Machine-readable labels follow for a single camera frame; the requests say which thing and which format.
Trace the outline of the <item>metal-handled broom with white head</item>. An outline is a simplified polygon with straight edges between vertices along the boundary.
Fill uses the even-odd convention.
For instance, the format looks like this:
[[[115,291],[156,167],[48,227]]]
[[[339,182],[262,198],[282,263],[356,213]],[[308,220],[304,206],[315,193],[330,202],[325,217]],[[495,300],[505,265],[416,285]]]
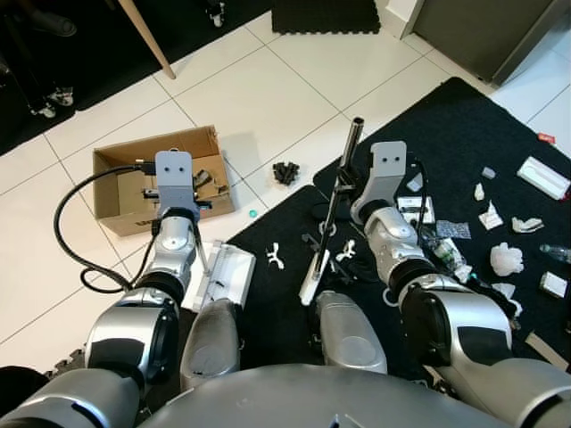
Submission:
[[[364,128],[363,118],[354,118],[350,126],[350,131],[348,131],[348,136],[343,149],[343,154],[340,155],[339,163],[337,167],[342,169],[342,175],[340,179],[334,184],[343,185],[343,168],[351,166],[352,156],[356,147],[360,143],[360,134]],[[337,200],[330,201],[327,204],[327,214],[326,219],[319,223],[319,240],[317,244],[317,249],[314,250],[314,256],[311,258],[309,272],[305,276],[305,280],[302,282],[302,289],[299,290],[299,300],[303,306],[309,306],[313,301],[314,294],[317,293],[319,288],[319,283],[321,283],[321,277],[325,273],[327,264],[329,264],[329,252],[327,252],[327,246],[329,245],[329,240],[335,235],[335,224],[337,224],[337,207],[345,195],[345,191],[348,188],[343,185],[343,194],[338,197]]]

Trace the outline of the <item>white dustpan with metal handle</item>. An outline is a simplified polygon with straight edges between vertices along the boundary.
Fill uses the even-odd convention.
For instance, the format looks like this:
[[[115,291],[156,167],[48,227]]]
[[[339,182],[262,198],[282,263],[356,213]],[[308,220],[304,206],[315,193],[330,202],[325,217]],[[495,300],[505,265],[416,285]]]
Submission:
[[[204,245],[203,269],[192,270],[192,282],[180,306],[199,313],[207,303],[228,299],[244,306],[256,268],[257,258],[234,244],[212,240]]]

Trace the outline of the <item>large black floor mat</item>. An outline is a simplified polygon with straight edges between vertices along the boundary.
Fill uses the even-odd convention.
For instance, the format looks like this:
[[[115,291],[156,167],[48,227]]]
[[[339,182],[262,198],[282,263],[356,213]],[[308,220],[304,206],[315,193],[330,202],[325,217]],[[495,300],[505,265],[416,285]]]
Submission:
[[[73,104],[51,119],[34,117],[12,75],[0,75],[0,155],[44,134],[95,103],[159,72],[161,66],[115,0],[45,0],[45,9],[73,20],[72,37],[21,29],[41,74],[73,89]],[[274,0],[223,0],[223,26],[209,20],[200,0],[134,0],[169,62],[240,29],[273,7]]]

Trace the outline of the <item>brown cardboard box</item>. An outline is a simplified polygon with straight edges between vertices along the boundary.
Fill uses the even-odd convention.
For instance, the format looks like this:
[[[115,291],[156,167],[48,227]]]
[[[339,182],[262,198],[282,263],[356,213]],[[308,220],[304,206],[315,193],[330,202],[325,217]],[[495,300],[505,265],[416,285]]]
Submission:
[[[223,151],[218,145],[217,131],[213,126],[188,128],[96,148],[91,153],[93,171],[98,174],[114,167],[132,166],[136,161],[153,161],[156,153],[170,148],[192,156],[193,175],[203,169],[209,170],[216,180],[221,180],[225,175],[228,184],[225,194],[197,199],[211,204],[209,209],[204,209],[203,217],[212,218],[233,212],[231,182]],[[158,213],[158,203],[143,199],[140,191],[146,187],[154,188],[155,179],[142,171],[120,172],[95,180],[91,184],[91,194],[98,223],[118,236],[151,232],[151,223]]]

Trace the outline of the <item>black plastic clump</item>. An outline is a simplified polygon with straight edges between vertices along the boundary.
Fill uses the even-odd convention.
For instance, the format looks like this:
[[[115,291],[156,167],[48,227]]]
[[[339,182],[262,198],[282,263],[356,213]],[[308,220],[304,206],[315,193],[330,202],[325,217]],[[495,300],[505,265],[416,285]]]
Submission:
[[[299,171],[301,171],[301,167],[299,167],[297,163],[286,162],[285,160],[274,163],[273,166],[270,167],[274,182],[285,187],[289,187],[296,182]]]

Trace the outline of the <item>white card with black part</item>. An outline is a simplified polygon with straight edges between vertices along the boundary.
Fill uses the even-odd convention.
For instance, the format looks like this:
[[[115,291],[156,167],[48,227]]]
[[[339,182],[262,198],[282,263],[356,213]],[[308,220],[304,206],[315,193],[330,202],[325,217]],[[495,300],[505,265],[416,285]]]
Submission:
[[[408,223],[417,223],[420,219],[423,219],[425,224],[435,223],[432,196],[399,197],[397,208]]]

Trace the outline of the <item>crinkled silver wrapper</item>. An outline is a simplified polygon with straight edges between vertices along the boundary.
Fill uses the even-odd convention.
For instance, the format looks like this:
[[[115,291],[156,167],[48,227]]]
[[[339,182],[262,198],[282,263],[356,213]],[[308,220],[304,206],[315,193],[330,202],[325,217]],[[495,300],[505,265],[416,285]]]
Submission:
[[[469,223],[451,223],[440,219],[436,221],[435,232],[441,239],[472,239]]]

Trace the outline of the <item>green-label plastic bottle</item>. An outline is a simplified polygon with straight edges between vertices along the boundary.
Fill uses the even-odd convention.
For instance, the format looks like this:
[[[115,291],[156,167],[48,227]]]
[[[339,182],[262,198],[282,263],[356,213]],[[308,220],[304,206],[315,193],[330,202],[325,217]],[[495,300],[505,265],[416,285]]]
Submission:
[[[427,243],[429,249],[432,249],[433,254],[443,262],[449,272],[460,276],[468,276],[469,272],[462,273],[462,270],[465,268],[470,269],[468,261],[462,256],[462,253],[457,248],[457,245],[454,244],[451,237],[445,237],[445,239],[429,239]]]

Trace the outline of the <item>black caster wheel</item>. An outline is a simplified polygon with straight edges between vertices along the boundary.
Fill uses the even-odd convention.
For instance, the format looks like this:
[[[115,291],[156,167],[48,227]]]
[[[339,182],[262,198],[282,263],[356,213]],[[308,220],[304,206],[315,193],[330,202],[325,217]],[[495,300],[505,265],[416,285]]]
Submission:
[[[44,117],[52,119],[56,117],[57,107],[72,107],[74,104],[73,86],[58,86],[52,91],[39,93],[32,91],[32,94],[25,95],[29,113],[34,117]]]

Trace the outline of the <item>folded white paper scrap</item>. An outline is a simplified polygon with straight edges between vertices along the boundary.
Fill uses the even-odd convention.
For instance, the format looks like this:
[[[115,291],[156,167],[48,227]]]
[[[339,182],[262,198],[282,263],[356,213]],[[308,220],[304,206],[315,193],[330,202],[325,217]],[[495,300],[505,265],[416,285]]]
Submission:
[[[492,202],[488,203],[488,207],[486,207],[485,211],[478,215],[478,220],[486,229],[486,231],[493,231],[494,228],[503,225],[503,219],[499,212],[496,209],[496,205]]]

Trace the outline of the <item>silver right robot leg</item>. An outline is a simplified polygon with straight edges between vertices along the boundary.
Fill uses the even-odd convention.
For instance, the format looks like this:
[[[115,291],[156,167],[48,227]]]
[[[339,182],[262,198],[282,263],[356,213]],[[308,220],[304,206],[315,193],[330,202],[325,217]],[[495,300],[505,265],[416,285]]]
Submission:
[[[388,374],[388,358],[374,326],[352,298],[322,291],[315,298],[319,346],[327,366]]]

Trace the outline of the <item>silver robot leg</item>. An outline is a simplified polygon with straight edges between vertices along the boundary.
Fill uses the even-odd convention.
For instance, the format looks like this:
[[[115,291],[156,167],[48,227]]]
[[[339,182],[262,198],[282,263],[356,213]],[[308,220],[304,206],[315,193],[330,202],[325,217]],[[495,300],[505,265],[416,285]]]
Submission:
[[[374,326],[352,298],[322,291],[315,298],[319,346],[327,366],[388,374],[388,358]]]
[[[240,370],[237,305],[231,299],[205,303],[189,329],[179,366],[183,391]]]

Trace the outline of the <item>wooden furniture leg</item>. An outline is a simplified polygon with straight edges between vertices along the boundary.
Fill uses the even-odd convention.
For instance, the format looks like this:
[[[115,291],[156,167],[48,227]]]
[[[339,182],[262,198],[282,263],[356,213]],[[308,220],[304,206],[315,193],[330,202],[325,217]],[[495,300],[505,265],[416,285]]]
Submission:
[[[148,28],[146,20],[142,16],[142,13],[137,9],[137,4],[135,4],[134,0],[115,0],[119,5],[119,8],[122,9],[123,12],[130,20],[130,23],[134,25],[136,32],[142,37],[144,44],[147,45],[147,48],[150,49],[150,52],[153,54],[155,60],[160,64],[161,70],[164,74],[166,74],[167,78],[170,80],[175,80],[177,78],[177,74],[174,69],[171,68],[170,62],[166,57],[166,54],[163,52],[161,47],[156,41],[152,31]]]

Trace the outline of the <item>small black puzzle mat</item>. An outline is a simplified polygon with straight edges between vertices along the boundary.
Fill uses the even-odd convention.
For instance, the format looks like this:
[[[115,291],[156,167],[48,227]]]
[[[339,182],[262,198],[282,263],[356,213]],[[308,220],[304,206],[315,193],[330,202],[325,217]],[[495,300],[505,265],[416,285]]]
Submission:
[[[375,0],[274,0],[270,27],[278,34],[376,34]]]

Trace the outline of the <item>silver left robot leg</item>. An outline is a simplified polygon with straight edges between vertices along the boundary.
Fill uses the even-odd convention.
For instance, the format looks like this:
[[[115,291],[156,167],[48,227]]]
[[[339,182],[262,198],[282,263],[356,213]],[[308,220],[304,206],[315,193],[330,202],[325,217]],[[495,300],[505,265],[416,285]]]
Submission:
[[[231,299],[205,303],[189,329],[179,366],[183,391],[240,370],[237,305]]]

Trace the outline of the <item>crumpled white tissue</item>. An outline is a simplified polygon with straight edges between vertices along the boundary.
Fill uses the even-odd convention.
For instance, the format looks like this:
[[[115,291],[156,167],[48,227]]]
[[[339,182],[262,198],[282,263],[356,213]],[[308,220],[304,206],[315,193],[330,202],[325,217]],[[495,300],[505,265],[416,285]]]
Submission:
[[[494,245],[490,249],[489,262],[494,274],[506,277],[525,270],[525,254],[507,242]]]

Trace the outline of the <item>curved white plastic piece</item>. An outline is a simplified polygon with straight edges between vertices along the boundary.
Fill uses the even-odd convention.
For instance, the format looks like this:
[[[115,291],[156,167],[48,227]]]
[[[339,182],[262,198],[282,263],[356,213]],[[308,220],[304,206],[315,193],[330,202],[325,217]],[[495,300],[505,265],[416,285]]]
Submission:
[[[545,227],[542,218],[511,218],[511,231],[515,234],[531,234]]]

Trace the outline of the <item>long white box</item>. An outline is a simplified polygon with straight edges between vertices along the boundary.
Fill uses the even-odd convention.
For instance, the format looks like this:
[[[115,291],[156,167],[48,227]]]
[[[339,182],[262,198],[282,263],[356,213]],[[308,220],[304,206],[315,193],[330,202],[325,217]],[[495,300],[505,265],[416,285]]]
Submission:
[[[541,160],[529,156],[517,171],[517,176],[547,194],[553,200],[566,199],[570,191],[570,179],[546,166]]]

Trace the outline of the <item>dark grey cabinet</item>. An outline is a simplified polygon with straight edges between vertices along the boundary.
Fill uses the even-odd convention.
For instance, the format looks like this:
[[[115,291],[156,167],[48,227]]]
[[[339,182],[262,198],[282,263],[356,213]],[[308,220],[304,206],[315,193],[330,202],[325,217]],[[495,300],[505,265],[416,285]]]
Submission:
[[[423,0],[412,32],[501,86],[570,11],[571,0]]]

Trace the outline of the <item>clear plastic bottle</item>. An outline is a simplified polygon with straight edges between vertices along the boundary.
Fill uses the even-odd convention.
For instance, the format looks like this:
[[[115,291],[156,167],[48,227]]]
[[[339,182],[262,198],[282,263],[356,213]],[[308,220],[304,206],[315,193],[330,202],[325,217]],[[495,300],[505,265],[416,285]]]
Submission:
[[[558,262],[566,262],[566,264],[570,264],[571,262],[571,250],[568,249],[567,246],[542,244],[539,246],[539,250]]]

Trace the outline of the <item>grey robot torso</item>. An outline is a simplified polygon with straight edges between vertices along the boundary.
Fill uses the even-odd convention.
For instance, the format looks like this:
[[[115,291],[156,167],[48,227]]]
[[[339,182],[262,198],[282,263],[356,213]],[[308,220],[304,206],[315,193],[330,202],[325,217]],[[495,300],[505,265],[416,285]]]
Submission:
[[[337,366],[262,366],[208,380],[139,428],[511,428],[400,376]]]

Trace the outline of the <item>small white box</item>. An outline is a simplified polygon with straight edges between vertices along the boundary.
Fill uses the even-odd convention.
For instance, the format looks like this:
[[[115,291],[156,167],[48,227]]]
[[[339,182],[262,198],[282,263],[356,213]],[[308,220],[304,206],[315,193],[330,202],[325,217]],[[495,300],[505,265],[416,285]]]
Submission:
[[[550,296],[563,299],[567,296],[568,280],[564,280],[564,278],[559,275],[547,272],[540,278],[540,289],[550,294]]]

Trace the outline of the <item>black-clad person leg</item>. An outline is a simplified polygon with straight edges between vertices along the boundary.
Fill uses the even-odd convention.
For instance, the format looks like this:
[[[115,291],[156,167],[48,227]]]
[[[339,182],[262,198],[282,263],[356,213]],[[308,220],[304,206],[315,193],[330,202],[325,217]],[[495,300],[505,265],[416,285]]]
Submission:
[[[0,366],[0,416],[7,415],[49,382],[36,368]]]

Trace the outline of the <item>black metal bracket scrap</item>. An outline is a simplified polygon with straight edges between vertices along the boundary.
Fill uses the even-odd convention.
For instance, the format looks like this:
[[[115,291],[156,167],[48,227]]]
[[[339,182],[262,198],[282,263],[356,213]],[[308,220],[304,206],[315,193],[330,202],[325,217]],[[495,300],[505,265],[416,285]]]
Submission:
[[[194,175],[194,191],[197,199],[218,196],[228,191],[225,175],[221,180],[216,180],[209,170],[199,170]]]

